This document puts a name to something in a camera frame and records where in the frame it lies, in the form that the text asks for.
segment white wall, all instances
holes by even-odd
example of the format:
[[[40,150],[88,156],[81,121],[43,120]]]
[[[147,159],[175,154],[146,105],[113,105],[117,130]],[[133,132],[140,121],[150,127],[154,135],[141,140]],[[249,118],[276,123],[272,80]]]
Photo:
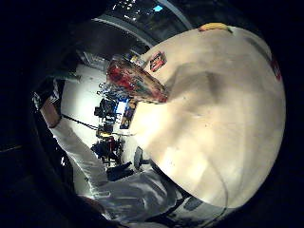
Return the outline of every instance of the white wall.
[[[79,84],[66,81],[61,104],[62,113],[86,124],[98,126],[99,120],[94,116],[94,109],[99,106],[102,98],[96,92],[106,77],[99,69],[84,65],[78,65],[76,73],[82,75],[81,81]],[[86,145],[90,147],[96,142],[94,130],[75,122],[69,123]]]

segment red object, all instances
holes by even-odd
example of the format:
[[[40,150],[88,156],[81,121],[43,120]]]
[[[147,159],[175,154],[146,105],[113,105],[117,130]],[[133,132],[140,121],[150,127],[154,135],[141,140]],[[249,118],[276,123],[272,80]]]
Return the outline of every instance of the red object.
[[[165,103],[168,95],[164,86],[141,67],[115,57],[111,60],[106,80],[119,86],[136,101],[147,103]]]
[[[165,64],[164,54],[160,51],[150,60],[150,69],[152,72],[157,71]]]

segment dark background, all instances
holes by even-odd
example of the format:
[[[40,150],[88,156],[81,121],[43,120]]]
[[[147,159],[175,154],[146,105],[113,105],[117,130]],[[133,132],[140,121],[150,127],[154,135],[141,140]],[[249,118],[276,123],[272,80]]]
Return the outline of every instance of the dark background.
[[[231,0],[262,31],[281,68],[287,99],[283,144],[270,177],[254,198],[219,227],[303,225],[303,3]],[[39,53],[67,22],[101,14],[103,1],[0,2],[0,225],[1,227],[102,227],[88,208],[73,211],[65,190],[44,181],[27,129],[27,87]],[[21,148],[4,151],[16,145]]]

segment red label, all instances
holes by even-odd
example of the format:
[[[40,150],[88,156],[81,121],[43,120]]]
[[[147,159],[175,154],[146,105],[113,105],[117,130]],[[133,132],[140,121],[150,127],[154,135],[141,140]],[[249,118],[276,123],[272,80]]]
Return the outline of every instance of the red label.
[[[282,74],[281,74],[281,71],[279,70],[279,66],[278,66],[276,57],[274,55],[272,58],[271,66],[274,71],[275,77],[277,78],[278,81],[281,81]]]

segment cable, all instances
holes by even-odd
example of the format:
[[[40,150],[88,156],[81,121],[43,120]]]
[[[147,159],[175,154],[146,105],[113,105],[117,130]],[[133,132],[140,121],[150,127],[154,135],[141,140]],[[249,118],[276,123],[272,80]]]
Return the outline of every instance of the cable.
[[[83,122],[78,121],[78,120],[75,120],[75,119],[73,119],[73,118],[71,118],[71,117],[69,117],[69,116],[67,116],[67,115],[65,115],[65,114],[62,114],[62,116],[63,116],[64,118],[68,119],[68,120],[71,120],[71,121],[73,121],[73,122],[76,122],[77,124],[82,124],[82,125],[84,125],[84,126],[90,128],[90,129],[92,129],[92,130],[98,130],[98,127],[97,127],[97,126],[93,126],[93,125],[90,125],[90,124],[88,124],[88,123],[83,123]]]
[[[74,118],[71,118],[71,117],[65,115],[65,114],[61,114],[61,115],[62,115],[64,118],[68,119],[68,120],[71,120],[71,121],[73,121],[73,122],[76,122],[77,124],[82,124],[82,125],[84,125],[84,126],[90,128],[90,129],[92,129],[92,130],[98,130],[98,127],[97,127],[97,126],[93,126],[93,125],[90,125],[90,124],[88,124],[88,123],[84,123],[84,122],[78,121],[78,120],[76,120],[76,119],[74,119]],[[115,132],[112,132],[111,134],[112,134],[112,135],[118,135],[118,136],[126,136],[126,137],[134,136],[134,134],[124,135],[124,134],[119,134],[119,133],[115,133]]]

